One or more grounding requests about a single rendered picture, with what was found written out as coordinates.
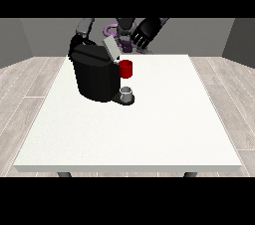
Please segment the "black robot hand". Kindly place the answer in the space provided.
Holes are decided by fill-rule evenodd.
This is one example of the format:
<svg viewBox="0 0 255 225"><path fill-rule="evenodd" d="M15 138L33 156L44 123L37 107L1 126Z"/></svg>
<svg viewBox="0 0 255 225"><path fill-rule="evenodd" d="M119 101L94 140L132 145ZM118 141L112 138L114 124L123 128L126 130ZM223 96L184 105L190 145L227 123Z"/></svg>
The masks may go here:
<svg viewBox="0 0 255 225"><path fill-rule="evenodd" d="M160 29L161 22L159 18L145 18L136 27L130 39L139 49L144 50Z"/></svg>
<svg viewBox="0 0 255 225"><path fill-rule="evenodd" d="M79 45L95 45L95 42L90 40L89 38L84 38L82 35L76 34L70 43L68 56L71 56L75 50L75 48Z"/></svg>

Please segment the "pale grey machine lid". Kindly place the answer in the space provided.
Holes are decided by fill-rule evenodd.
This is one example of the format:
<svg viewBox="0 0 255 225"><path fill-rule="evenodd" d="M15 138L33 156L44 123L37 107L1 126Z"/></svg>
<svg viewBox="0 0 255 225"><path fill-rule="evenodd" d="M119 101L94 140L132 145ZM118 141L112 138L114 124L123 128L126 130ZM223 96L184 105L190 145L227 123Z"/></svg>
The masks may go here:
<svg viewBox="0 0 255 225"><path fill-rule="evenodd" d="M113 36L108 36L108 37L104 38L103 45L107 49L107 51L113 61L115 61L122 53Z"/></svg>

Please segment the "black coffee machine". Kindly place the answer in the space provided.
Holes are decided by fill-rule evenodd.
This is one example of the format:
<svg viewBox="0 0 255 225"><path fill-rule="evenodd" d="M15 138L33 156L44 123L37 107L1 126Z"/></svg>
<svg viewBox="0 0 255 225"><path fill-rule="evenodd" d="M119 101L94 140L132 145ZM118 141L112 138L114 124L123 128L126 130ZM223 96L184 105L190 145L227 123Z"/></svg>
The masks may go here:
<svg viewBox="0 0 255 225"><path fill-rule="evenodd" d="M132 101L121 101L119 62L114 62L104 46L79 45L69 56L73 63L79 92L85 98L101 103L110 101L129 106Z"/></svg>

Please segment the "red pod holder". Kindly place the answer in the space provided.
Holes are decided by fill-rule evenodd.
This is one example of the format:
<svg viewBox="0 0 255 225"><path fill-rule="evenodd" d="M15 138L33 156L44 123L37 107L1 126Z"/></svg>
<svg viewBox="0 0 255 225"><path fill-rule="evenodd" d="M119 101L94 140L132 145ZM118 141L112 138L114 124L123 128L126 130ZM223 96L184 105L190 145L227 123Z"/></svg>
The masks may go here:
<svg viewBox="0 0 255 225"><path fill-rule="evenodd" d="M120 67L120 77L123 79L128 79L132 76L132 61L121 60L119 62Z"/></svg>

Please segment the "small grey cup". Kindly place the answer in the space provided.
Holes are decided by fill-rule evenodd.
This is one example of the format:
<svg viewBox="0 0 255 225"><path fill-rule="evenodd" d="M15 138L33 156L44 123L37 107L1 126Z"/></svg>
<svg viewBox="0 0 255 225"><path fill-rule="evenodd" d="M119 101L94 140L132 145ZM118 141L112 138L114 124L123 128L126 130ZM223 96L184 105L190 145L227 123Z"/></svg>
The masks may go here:
<svg viewBox="0 0 255 225"><path fill-rule="evenodd" d="M121 101L129 103L132 101L132 89L130 87L122 87L120 89Z"/></svg>

